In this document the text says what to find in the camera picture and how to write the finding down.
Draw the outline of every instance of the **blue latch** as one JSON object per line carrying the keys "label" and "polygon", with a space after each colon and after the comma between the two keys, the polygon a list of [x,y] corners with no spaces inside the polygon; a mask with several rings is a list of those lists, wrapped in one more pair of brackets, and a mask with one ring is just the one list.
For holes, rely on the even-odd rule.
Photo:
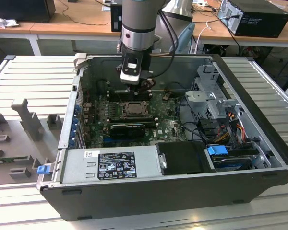
{"label": "blue latch", "polygon": [[228,155],[225,145],[211,145],[207,148],[209,155]]}
{"label": "blue latch", "polygon": [[38,175],[50,174],[50,165],[40,165],[37,168]]}

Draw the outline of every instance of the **white tissue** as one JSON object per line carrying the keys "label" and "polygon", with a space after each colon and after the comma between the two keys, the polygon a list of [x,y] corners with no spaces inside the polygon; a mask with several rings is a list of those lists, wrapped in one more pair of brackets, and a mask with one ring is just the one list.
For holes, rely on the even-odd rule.
{"label": "white tissue", "polygon": [[0,27],[5,29],[6,27],[12,27],[12,26],[18,26],[19,24],[17,23],[16,20],[14,19],[2,19],[0,18]]}

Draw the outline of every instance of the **yellow wire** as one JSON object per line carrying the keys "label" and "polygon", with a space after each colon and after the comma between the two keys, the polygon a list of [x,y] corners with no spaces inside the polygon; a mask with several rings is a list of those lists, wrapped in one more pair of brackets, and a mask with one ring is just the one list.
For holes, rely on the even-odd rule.
{"label": "yellow wire", "polygon": [[223,136],[221,136],[219,139],[217,139],[215,142],[219,142],[222,141],[223,139],[225,139],[228,136],[228,132],[226,134],[224,134]]}

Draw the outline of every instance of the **floor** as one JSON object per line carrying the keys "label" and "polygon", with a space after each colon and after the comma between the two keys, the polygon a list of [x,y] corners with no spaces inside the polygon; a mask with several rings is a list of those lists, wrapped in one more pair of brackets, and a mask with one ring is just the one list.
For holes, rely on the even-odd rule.
{"label": "floor", "polygon": [[[39,40],[42,55],[74,55],[72,44],[69,40]],[[116,42],[109,41],[76,41],[79,52],[88,54],[115,54]],[[237,46],[227,48],[227,56],[235,57]],[[0,63],[6,55],[33,55],[30,43],[26,39],[0,38]],[[278,75],[280,69],[288,60],[288,48],[277,47],[272,50],[262,68],[271,76]],[[283,70],[277,83],[283,85],[288,77],[288,65]]]}

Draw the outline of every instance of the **barcode sticker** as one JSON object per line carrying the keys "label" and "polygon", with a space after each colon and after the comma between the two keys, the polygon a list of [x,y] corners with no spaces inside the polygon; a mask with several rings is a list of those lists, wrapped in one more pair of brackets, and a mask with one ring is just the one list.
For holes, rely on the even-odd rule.
{"label": "barcode sticker", "polygon": [[84,152],[84,157],[98,157],[100,151],[85,151]]}

